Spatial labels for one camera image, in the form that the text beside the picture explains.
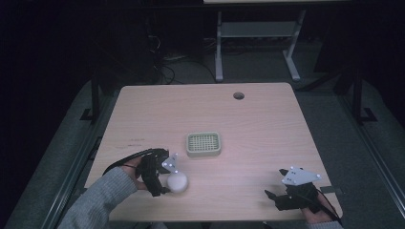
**human arm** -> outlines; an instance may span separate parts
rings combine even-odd
[[[329,201],[321,193],[318,193],[319,203],[325,206],[329,211],[334,213],[333,206],[330,205]],[[317,213],[312,213],[309,208],[301,209],[306,221],[307,227],[309,229],[342,229],[342,225],[336,221],[332,220],[331,216],[325,211],[320,210]]]
[[[140,157],[127,165],[138,166]],[[121,202],[138,189],[146,189],[137,180],[134,168],[116,167],[98,179],[74,203],[62,220],[59,228],[107,228],[109,215]]]

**cable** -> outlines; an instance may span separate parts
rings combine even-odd
[[[196,63],[196,64],[199,64],[199,65],[201,65],[201,66],[203,66],[204,68],[206,68],[208,71],[209,71],[209,73],[210,73],[210,75],[211,75],[211,77],[214,79],[214,82],[215,83],[217,83],[217,80],[216,80],[216,78],[215,78],[215,75],[214,75],[214,73],[206,66],[206,65],[204,65],[203,63],[201,63],[200,61],[197,61],[197,60],[173,60],[173,61],[170,61],[170,63],[167,63],[167,64],[175,64],[175,63]]]
[[[172,78],[170,78],[170,81],[169,82],[166,81],[166,85],[169,85],[169,84],[173,83],[173,81],[175,80],[175,77],[176,77],[175,71],[172,68],[169,68],[169,67],[167,67],[165,65],[162,65],[162,67],[168,69],[173,74]]]
[[[207,43],[203,45],[204,54],[211,54],[215,52],[217,48],[217,38],[205,38],[203,42]]]
[[[228,41],[227,44],[223,44],[223,55],[241,55],[249,52],[246,45],[244,45],[240,40],[233,39],[232,41]]]
[[[133,155],[130,155],[130,156],[124,158],[124,159],[118,160],[118,161],[114,162],[113,164],[111,164],[110,166],[108,166],[107,169],[104,171],[103,175],[107,174],[108,171],[114,169],[117,166],[124,165],[124,163],[126,163],[129,160],[132,160],[132,159],[137,158],[139,156],[145,156],[145,155],[148,155],[148,154],[152,154],[153,151],[154,151],[153,149],[148,149],[148,150],[141,151],[141,152],[135,153]]]
[[[301,195],[299,195],[299,194],[297,194],[297,193],[293,193],[293,194],[294,194],[295,196],[299,197],[299,198],[303,198],[304,200],[306,200],[306,201],[308,201],[308,202],[314,204],[315,206],[317,206],[318,208],[320,208],[322,211],[324,211],[326,214],[328,214],[328,216],[330,216],[330,218],[331,218],[333,221],[337,221],[337,222],[339,222],[340,225],[343,226],[341,218],[338,216],[337,212],[334,210],[333,206],[330,204],[330,201],[325,197],[325,195],[324,195],[320,190],[317,189],[316,191],[317,191],[319,194],[321,194],[321,195],[327,200],[328,204],[331,206],[331,208],[333,209],[333,212],[334,212],[334,213],[333,213],[331,210],[329,210],[327,207],[325,207],[324,205],[322,205],[321,203],[319,203],[319,202],[315,202],[315,201],[313,201],[312,199],[306,198],[306,197],[301,196]]]
[[[156,50],[158,50],[160,48],[160,44],[161,44],[160,39],[155,35],[149,35],[149,38],[155,38],[158,40],[158,46],[156,47]]]
[[[130,167],[130,168],[133,168],[133,169],[137,169],[137,166],[127,165],[127,164],[123,164],[121,166],[126,166],[126,167]]]

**table top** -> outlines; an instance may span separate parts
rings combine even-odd
[[[243,93],[244,99],[234,98]],[[192,158],[190,133],[218,132],[218,156]],[[137,191],[110,220],[215,221],[301,219],[299,210],[278,211],[265,189],[286,191],[279,169],[297,166],[330,180],[292,88],[287,83],[124,87],[98,149],[86,187],[113,162],[133,153],[164,148],[178,153],[187,190],[152,198]],[[168,175],[160,175],[165,185]],[[342,215],[335,194],[326,194]]]

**human hand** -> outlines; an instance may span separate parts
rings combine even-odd
[[[334,212],[333,206],[330,205],[330,203],[324,197],[324,195],[318,193],[317,198],[318,198],[320,204],[324,205],[331,212]],[[317,213],[312,213],[309,208],[303,208],[303,209],[301,209],[301,211],[304,214],[304,217],[307,220],[307,223],[310,223],[310,224],[332,221],[332,218],[322,210],[318,211]]]
[[[125,165],[120,166],[120,168],[134,181],[135,186],[139,190],[148,190],[145,183],[138,180],[139,175],[136,174],[136,168],[140,165],[142,161],[142,156],[138,156],[134,159],[125,162]]]

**gray floor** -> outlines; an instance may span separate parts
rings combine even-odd
[[[293,58],[302,76],[299,82],[293,82],[289,77],[281,53],[286,43],[278,42],[267,47],[248,47],[247,52],[223,56],[223,83],[288,82],[294,89],[303,87],[322,75],[312,72],[321,45],[319,42],[298,44]],[[214,83],[212,53],[204,57],[203,65],[184,58],[167,63],[167,67],[176,73],[174,84]],[[168,78],[172,75],[168,69],[163,68],[163,72]],[[384,106],[378,92],[367,82],[364,83],[363,106],[372,109],[378,122],[357,125],[348,111],[351,94],[336,96],[332,92],[334,83],[335,79],[309,93],[296,93],[296,96],[330,180],[341,191],[338,198],[344,212],[345,228],[405,228],[405,220],[373,157],[373,152],[378,151],[398,186],[405,187],[405,131]],[[83,87],[32,176],[7,228],[48,228],[57,224],[59,216],[53,213],[63,215],[61,196],[66,189],[73,194],[65,210],[83,192],[92,165],[92,161],[87,160],[87,154],[96,153],[92,148],[97,138],[103,135],[118,93],[100,96],[102,116],[96,125],[91,125],[90,121],[79,120],[84,109],[91,107],[90,83]],[[80,159],[83,152],[85,160]],[[79,175],[77,185],[72,189],[67,183],[76,178],[69,174]],[[269,224],[279,229],[304,227],[302,221]],[[132,227],[127,223],[115,223],[114,226]],[[199,228],[199,224],[190,223],[170,223],[168,226]],[[223,224],[222,228],[261,228],[261,223],[234,222]]]

